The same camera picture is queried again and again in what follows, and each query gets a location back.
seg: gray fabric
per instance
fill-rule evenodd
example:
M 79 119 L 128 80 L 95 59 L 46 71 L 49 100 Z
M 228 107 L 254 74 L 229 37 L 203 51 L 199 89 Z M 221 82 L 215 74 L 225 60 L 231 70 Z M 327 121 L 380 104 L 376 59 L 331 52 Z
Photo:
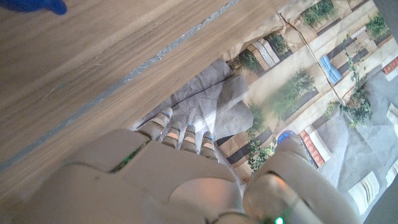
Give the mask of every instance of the gray fabric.
M 143 123 L 160 113 L 164 108 L 172 108 L 183 100 L 186 100 L 187 98 L 200 93 L 201 91 L 206 90 L 207 88 L 219 82 L 224 81 L 232 74 L 233 73 L 231 69 L 222 59 L 216 60 L 209 67 L 205 68 L 204 71 L 199 73 L 197 76 L 195 76 L 195 78 L 190 80 L 181 89 L 179 89 L 179 91 L 168 97 L 163 103 L 136 122 L 130 129 L 133 131 L 136 130 Z
M 398 78 L 388 82 L 385 74 L 377 73 L 367 82 L 373 112 L 367 127 L 349 128 L 349 120 L 335 114 L 317 129 L 332 155 L 318 170 L 348 199 L 355 210 L 356 204 L 348 189 L 373 171 L 380 183 L 380 191 L 370 204 L 361 221 L 386 190 L 386 174 L 398 159 L 398 138 L 394 125 L 386 117 L 390 103 L 398 105 Z
M 248 90 L 242 76 L 231 77 L 175 105 L 172 108 L 174 112 L 170 123 L 181 122 L 180 142 L 185 127 L 197 122 L 203 123 L 203 127 L 199 129 L 199 125 L 196 125 L 196 142 L 201 142 L 206 131 L 211 131 L 214 140 L 217 140 L 249 129 L 252 125 L 252 114 L 250 109 L 240 102 Z
M 214 140 L 217 140 L 249 129 L 253 116 L 250 109 L 242 102 L 249 88 L 242 76 L 231 77 L 231 75 L 231 69 L 223 60 L 213 62 L 134 124 L 131 130 L 136 130 L 168 106 L 173 109 L 173 116 L 161 139 L 168 133 L 174 121 L 179 121 L 182 125 L 180 142 L 185 134 L 185 128 L 200 121 L 203 126 L 196 129 L 196 142 L 201 142 L 206 131 L 211 131 Z

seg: blue object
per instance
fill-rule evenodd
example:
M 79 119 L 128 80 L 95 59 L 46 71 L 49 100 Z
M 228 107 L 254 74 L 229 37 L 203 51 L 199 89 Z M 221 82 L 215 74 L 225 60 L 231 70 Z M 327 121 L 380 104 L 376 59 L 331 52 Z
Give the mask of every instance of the blue object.
M 285 134 L 281 134 L 278 138 L 278 144 L 281 143 L 283 140 L 288 139 L 289 138 L 289 133 L 285 133 Z
M 330 63 L 330 60 L 329 60 L 329 58 L 328 58 L 327 55 L 323 56 L 323 57 L 320 59 L 319 62 L 320 62 L 320 64 L 321 64 L 321 66 L 323 67 L 323 69 L 325 69 L 325 71 L 327 72 L 327 74 L 328 74 L 328 76 L 329 76 L 329 79 L 330 79 L 330 81 L 331 81 L 333 84 L 336 84 L 338 81 L 340 81 L 340 80 L 343 78 L 343 76 L 342 76 L 341 73 L 337 70 L 337 68 L 334 67 L 334 66 Z
M 67 6 L 62 0 L 0 0 L 0 6 L 18 12 L 34 12 L 48 9 L 58 15 L 67 12 Z

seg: green plant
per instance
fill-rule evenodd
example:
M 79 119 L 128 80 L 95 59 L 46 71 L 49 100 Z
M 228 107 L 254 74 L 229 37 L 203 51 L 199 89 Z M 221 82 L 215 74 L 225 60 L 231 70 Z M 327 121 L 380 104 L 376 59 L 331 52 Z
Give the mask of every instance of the green plant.
M 380 12 L 366 24 L 366 28 L 374 39 L 389 33 L 388 26 Z
M 246 131 L 249 141 L 249 165 L 255 172 L 267 159 L 267 151 L 260 149 L 260 141 L 256 140 L 256 135 L 264 130 L 265 117 L 258 105 L 250 105 L 253 114 L 253 125 Z
M 306 25 L 315 26 L 322 20 L 333 16 L 335 12 L 335 7 L 331 0 L 321 0 L 305 10 L 302 13 L 302 17 Z
M 250 145 L 248 164 L 250 165 L 252 173 L 255 173 L 260 168 L 260 166 L 262 166 L 266 162 L 266 160 L 268 160 L 269 157 L 275 152 L 276 139 L 273 139 L 272 143 L 264 149 L 260 149 L 260 147 L 257 145 L 259 144 L 259 142 L 251 143 L 253 143 L 253 147 L 252 145 Z
M 353 62 L 353 59 L 349 56 L 346 46 L 345 46 L 346 39 L 343 41 L 343 46 L 346 51 L 346 56 L 348 57 L 348 64 L 349 69 L 353 72 L 351 76 L 351 80 L 354 82 L 354 89 L 353 94 L 351 95 L 350 99 L 347 103 L 343 104 L 339 101 L 329 102 L 328 108 L 324 114 L 324 116 L 328 117 L 331 115 L 332 111 L 335 109 L 339 109 L 340 111 L 344 111 L 348 114 L 351 121 L 349 126 L 352 128 L 357 127 L 359 124 L 365 127 L 365 120 L 367 118 L 371 118 L 372 111 L 371 111 L 371 104 L 368 100 L 368 93 L 366 91 L 366 85 L 364 80 L 366 77 L 361 79 L 359 77 L 359 69 L 357 65 Z
M 268 35 L 266 40 L 271 44 L 271 46 L 274 47 L 279 56 L 283 55 L 287 50 L 289 50 L 286 40 L 280 34 Z
M 297 109 L 297 100 L 310 90 L 314 90 L 313 77 L 304 70 L 298 71 L 285 85 L 272 94 L 263 106 L 269 108 L 276 118 L 283 120 L 286 111 Z
M 238 55 L 238 60 L 242 66 L 248 70 L 258 71 L 260 69 L 260 64 L 256 57 L 250 50 L 245 49 Z

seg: white robotic arm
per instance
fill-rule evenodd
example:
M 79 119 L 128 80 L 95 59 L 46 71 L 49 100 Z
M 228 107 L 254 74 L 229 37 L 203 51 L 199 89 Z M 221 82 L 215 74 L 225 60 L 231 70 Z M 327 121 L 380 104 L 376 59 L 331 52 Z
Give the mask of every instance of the white robotic arm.
M 119 129 L 89 143 L 56 170 L 16 223 L 360 223 L 345 199 L 286 137 L 242 197 L 218 163 L 211 133 L 196 152 L 195 127 L 177 150 L 180 123 L 158 142 L 170 108 L 138 131 Z

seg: wood grain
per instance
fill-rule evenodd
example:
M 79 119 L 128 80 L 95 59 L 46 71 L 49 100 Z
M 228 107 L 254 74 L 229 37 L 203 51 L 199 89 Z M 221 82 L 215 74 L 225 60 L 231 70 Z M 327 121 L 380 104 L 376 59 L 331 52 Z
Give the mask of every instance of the wood grain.
M 113 129 L 128 128 L 231 46 L 249 35 L 287 2 L 288 0 L 240 0 L 161 61 L 0 174 L 1 205 L 10 207 L 23 201 L 46 174 L 82 145 Z M 126 64 L 128 62 L 120 62 L 115 68 L 123 68 L 117 72 L 127 70 Z
M 227 0 L 68 1 L 0 23 L 0 161 L 32 144 Z

